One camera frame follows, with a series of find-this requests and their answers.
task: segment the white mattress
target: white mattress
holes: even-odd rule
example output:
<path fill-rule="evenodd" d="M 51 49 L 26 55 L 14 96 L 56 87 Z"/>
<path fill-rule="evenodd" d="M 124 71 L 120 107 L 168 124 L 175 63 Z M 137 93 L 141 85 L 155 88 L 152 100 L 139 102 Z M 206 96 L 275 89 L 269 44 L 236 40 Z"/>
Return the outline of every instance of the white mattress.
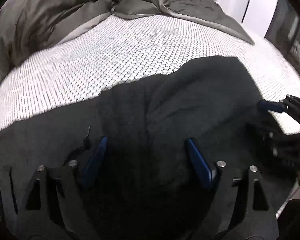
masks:
<path fill-rule="evenodd" d="M 254 46 L 221 31 L 173 17 L 134 20 L 110 16 L 80 37 L 33 54 L 0 86 L 0 130 L 77 101 L 103 88 L 153 74 L 172 73 L 192 58 L 235 56 L 262 96 L 300 97 L 300 78 L 272 44 L 250 33 Z M 300 130 L 287 114 L 276 114 L 286 133 Z"/>

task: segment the silver bolt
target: silver bolt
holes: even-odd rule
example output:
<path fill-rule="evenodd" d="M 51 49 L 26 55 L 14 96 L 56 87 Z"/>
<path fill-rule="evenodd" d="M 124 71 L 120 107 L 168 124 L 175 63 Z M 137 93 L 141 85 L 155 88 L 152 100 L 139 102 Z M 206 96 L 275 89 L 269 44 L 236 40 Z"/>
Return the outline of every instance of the silver bolt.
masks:
<path fill-rule="evenodd" d="M 77 166 L 78 162 L 76 160 L 69 161 L 69 166 L 74 167 Z"/>
<path fill-rule="evenodd" d="M 226 162 L 225 161 L 218 161 L 217 165 L 221 168 L 224 168 L 226 166 Z"/>
<path fill-rule="evenodd" d="M 276 148 L 272 149 L 272 153 L 273 153 L 273 156 L 275 156 L 275 157 L 278 156 L 278 150 Z"/>
<path fill-rule="evenodd" d="M 254 166 L 254 165 L 250 166 L 250 171 L 256 172 L 257 170 L 258 170 L 258 168 L 256 166 Z"/>
<path fill-rule="evenodd" d="M 44 170 L 44 168 L 45 168 L 45 166 L 43 166 L 43 165 L 40 165 L 40 166 L 37 168 L 37 171 L 43 171 L 43 170 Z"/>

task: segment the white cloth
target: white cloth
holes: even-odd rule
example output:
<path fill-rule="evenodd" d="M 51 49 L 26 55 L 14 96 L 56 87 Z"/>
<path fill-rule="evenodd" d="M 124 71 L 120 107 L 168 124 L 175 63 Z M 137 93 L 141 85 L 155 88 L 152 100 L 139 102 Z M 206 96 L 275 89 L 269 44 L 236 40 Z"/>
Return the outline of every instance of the white cloth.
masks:
<path fill-rule="evenodd" d="M 157 73 L 169 74 L 192 58 L 235 56 L 262 96 L 300 97 L 300 78 L 277 49 L 252 34 L 256 44 L 219 30 L 164 15 L 125 20 L 114 15 L 80 37 L 39 51 L 0 85 L 0 130 L 14 121 L 77 101 L 102 89 Z M 300 125 L 276 114 L 287 133 Z"/>

